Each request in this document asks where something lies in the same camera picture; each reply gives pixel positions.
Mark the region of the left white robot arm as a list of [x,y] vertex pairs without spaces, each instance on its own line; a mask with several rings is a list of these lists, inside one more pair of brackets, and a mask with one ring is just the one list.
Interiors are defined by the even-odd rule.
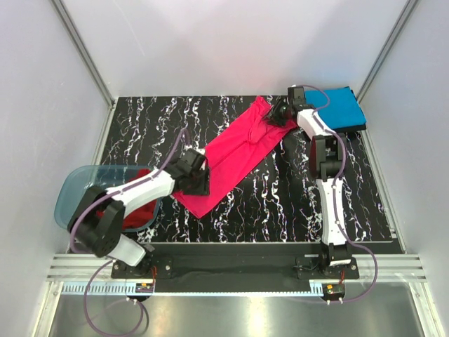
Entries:
[[137,278],[152,268],[149,251],[122,232],[123,221],[142,206],[176,192],[186,195],[209,194],[206,151],[189,148],[165,167],[124,185],[91,186],[83,194],[67,225],[71,240],[81,242],[96,257],[110,257],[127,264]]

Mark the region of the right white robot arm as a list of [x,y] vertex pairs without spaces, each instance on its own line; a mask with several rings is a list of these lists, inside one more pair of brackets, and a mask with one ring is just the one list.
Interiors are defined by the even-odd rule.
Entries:
[[327,278],[339,277],[351,265],[350,239],[344,221],[343,175],[347,160],[346,143],[336,131],[319,116],[317,107],[307,102],[303,86],[291,86],[285,98],[276,101],[265,119],[274,126],[285,126],[294,121],[311,141],[309,172],[319,189],[322,213],[321,252],[317,269]]

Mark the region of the pink t shirt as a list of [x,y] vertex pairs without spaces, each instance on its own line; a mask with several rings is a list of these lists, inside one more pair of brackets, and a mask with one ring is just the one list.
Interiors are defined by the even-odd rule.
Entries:
[[231,192],[282,140],[297,127],[293,120],[285,126],[267,123],[271,105],[261,96],[227,129],[206,145],[210,168],[207,196],[174,194],[190,213],[201,218]]

